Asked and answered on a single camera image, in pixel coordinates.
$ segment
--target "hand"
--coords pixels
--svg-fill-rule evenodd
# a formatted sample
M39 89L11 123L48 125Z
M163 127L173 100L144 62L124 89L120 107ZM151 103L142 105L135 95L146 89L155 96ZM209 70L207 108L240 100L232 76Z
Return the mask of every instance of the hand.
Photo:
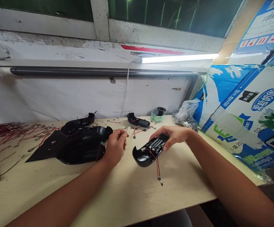
M112 168L114 168L120 161L125 147L127 145L128 134L123 129L117 129L109 136L109 141L106 146L106 152L102 157Z
M169 140L164 145L164 151L170 149L175 143L182 143L188 139L190 133L194 132L190 128L178 127L178 126L163 126L158 129L153 135L151 135L150 140L158 137L160 134L165 134L169 137Z

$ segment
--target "wooden table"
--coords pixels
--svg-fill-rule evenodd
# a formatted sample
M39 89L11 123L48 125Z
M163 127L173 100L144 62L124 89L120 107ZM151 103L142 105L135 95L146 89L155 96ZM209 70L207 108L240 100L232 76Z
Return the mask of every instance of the wooden table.
M129 135L134 132L126 118L109 119L119 123L107 120L97 119L93 124L110 126L113 129L129 126ZM59 121L44 124L60 127L65 123L66 121ZM162 123L151 125L158 129L162 125L174 123L171 115L168 115ZM136 164L132 157L133 147L143 146L154 131L155 129L150 128L146 129L146 132L136 134L136 139L128 137L123 158L113 169L98 195L81 211L72 226L125 226L216 199L198 161L185 143L175 144L168 152L159 156L163 187L157 180L155 163L147 168ZM252 182L256 185L264 184L254 172L218 143L201 132L199 134ZM6 225L94 164L69 166L55 158L25 163L35 151L28 150L38 145L41 140L23 140L19 147L14 148L18 140L0 145L0 150L12 146L0 153L0 160L16 151L0 163L0 173L5 172L24 155L0 181L0 226Z

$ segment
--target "metal terminal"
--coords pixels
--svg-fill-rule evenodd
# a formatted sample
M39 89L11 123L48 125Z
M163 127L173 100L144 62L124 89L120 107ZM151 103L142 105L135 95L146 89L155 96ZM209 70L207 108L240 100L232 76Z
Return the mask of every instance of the metal terminal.
M158 177L158 178L157 178L157 180L159 180L159 181L160 181L161 186L163 186L163 182L161 181L161 178L160 178L160 177Z

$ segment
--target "plastic packaging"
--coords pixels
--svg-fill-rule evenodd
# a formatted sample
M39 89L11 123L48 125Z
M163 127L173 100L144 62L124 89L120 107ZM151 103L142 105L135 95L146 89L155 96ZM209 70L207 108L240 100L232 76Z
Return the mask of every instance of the plastic packaging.
M174 123L198 132L198 124L193 118L193 114L198 107L198 102L200 102L199 99L184 101L179 112L172 114Z

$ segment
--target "black spool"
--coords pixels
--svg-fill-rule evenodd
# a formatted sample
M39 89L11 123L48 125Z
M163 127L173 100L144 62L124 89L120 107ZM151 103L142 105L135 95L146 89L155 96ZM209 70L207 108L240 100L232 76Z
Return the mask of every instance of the black spool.
M157 107L157 110L159 111L157 116L163 116L164 115L163 112L166 111L166 109L163 107Z

